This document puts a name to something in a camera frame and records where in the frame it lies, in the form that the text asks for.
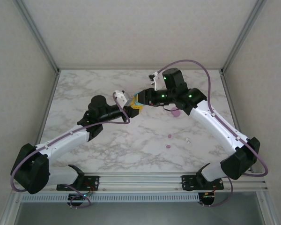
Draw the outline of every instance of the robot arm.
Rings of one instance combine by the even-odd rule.
[[[24,145],[19,152],[11,174],[29,154],[42,148],[16,170],[14,178],[31,194],[37,193],[47,185],[54,184],[70,184],[79,190],[83,183],[84,173],[78,167],[69,165],[64,168],[54,168],[52,164],[61,155],[95,138],[103,130],[102,124],[97,123],[106,123],[119,117],[122,117],[125,122],[126,117],[122,110],[129,118],[138,115],[142,106],[136,105],[136,100],[143,105],[150,106],[175,104],[178,109],[183,110],[187,115],[191,115],[203,124],[228,154],[225,160],[202,167],[196,173],[195,183],[190,185],[189,190],[194,190],[195,187],[208,190],[213,181],[222,177],[237,180],[256,162],[256,157],[240,139],[245,140],[257,153],[260,147],[259,141],[256,138],[248,139],[247,136],[235,130],[213,108],[213,112],[211,112],[207,97],[196,88],[189,89],[180,70],[172,68],[163,72],[166,90],[158,90],[156,84],[158,78],[151,76],[150,79],[154,81],[155,88],[141,91],[136,98],[129,97],[124,91],[116,91],[117,105],[108,105],[105,97],[94,96],[89,104],[89,110],[85,112],[77,125],[68,132],[37,146]],[[232,129],[237,134],[237,138],[215,116],[218,116],[227,127]]]
[[[16,171],[14,176],[16,181],[30,194],[35,194],[48,185],[69,184],[79,189],[83,183],[84,173],[78,167],[74,165],[53,167],[52,164],[66,152],[95,138],[103,130],[102,124],[95,124],[107,123],[107,121],[120,117],[126,123],[127,118],[121,109],[129,118],[140,113],[142,106],[133,105],[133,98],[124,91],[115,91],[115,98],[118,104],[108,105],[104,96],[94,96],[89,104],[89,110],[72,129],[46,143],[36,146],[24,145],[18,154],[11,174],[29,154],[36,150],[40,151],[26,160]]]
[[[196,88],[188,89],[181,71],[177,68],[165,70],[163,80],[166,90],[153,88],[143,90],[138,94],[138,101],[151,106],[175,104],[178,109],[201,123],[218,140],[228,155],[221,162],[202,167],[196,174],[197,184],[205,189],[206,184],[219,178],[230,177],[237,180],[257,160],[240,139],[245,140],[256,153],[259,151],[260,142],[255,137],[248,139],[246,135],[237,131],[211,106],[212,113],[208,107],[207,97]],[[235,138],[215,116],[218,116],[228,128],[233,130],[237,137]]]

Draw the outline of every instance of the white marble surface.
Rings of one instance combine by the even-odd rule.
[[[151,87],[151,70],[62,71],[46,122],[42,142],[66,132],[79,121],[94,95],[113,105],[114,90],[131,94]],[[232,117],[219,72],[210,70],[212,104],[230,123]],[[182,70],[189,88],[207,95],[207,77],[201,70]],[[161,107],[145,106],[128,125],[104,124],[92,141],[65,154],[55,166],[74,164],[84,172],[194,172],[208,162],[226,157],[219,143],[184,112],[174,118]]]

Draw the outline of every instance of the purple cable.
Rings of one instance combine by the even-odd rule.
[[[206,68],[200,64],[199,62],[197,61],[194,61],[194,60],[178,60],[176,62],[172,62],[168,65],[166,65],[164,68],[160,69],[158,71],[158,73],[161,73],[162,71],[164,71],[166,68],[176,64],[176,63],[180,63],[180,62],[192,62],[192,63],[195,63],[197,64],[198,66],[200,66],[204,72],[206,73],[207,75],[207,78],[208,78],[208,94],[207,94],[207,103],[208,103],[208,108],[210,110],[211,113],[214,113],[212,107],[211,107],[211,102],[210,102],[210,96],[211,96],[211,81],[210,81],[210,75],[208,73],[208,71],[206,70]],[[237,138],[238,135],[236,133],[234,133],[233,130],[231,130],[217,115],[214,116],[230,133],[232,133],[232,135]],[[268,174],[268,168],[267,168],[267,165],[265,164],[265,162],[263,161],[263,159],[254,151],[254,149],[248,144],[246,143],[243,139],[239,139],[239,141],[244,144],[253,154],[254,156],[260,161],[260,163],[263,165],[264,169],[265,169],[265,172],[263,174],[250,174],[250,173],[244,173],[244,175],[246,176],[250,176],[250,177],[264,177]]]
[[[112,97],[113,97],[113,100],[115,101],[116,105],[119,107],[120,111],[124,114],[124,116],[127,118],[127,122],[112,122],[112,121],[105,121],[105,122],[99,122],[99,123],[94,123],[94,124],[91,124],[91,125],[88,125],[88,126],[85,126],[85,127],[81,127],[81,128],[78,128],[76,130],[73,131],[73,134],[80,131],[80,130],[84,130],[84,129],[87,129],[89,127],[93,127],[93,126],[96,126],[96,125],[100,125],[100,124],[105,124],[105,123],[112,123],[112,124],[128,124],[130,123],[130,118],[128,117],[127,113],[121,108],[121,106],[119,105],[119,103],[117,102],[116,100],[116,97],[115,97],[115,92],[112,94]],[[50,147],[51,145],[55,144],[56,142],[64,139],[65,137],[68,137],[69,135],[71,135],[71,133],[66,133],[65,135],[62,135],[61,137],[55,139],[54,141],[52,141],[51,143],[47,144],[48,147]],[[14,171],[12,172],[11,174],[11,177],[10,177],[10,186],[12,187],[12,189],[16,192],[25,192],[26,189],[24,190],[20,190],[20,189],[17,189],[15,187],[15,184],[14,184],[14,178],[15,178],[15,174],[16,172],[18,171],[18,169],[30,158],[32,157],[33,155],[35,155],[36,153],[40,152],[41,150],[44,150],[45,149],[45,146],[43,146],[42,148],[39,148],[35,151],[33,151],[32,153],[30,153],[28,156],[26,156],[14,169]],[[76,190],[75,188],[69,186],[69,185],[66,185],[64,184],[65,186],[71,188],[72,190],[74,190],[75,192],[77,192],[78,194],[82,195],[82,193],[80,193],[78,190]]]

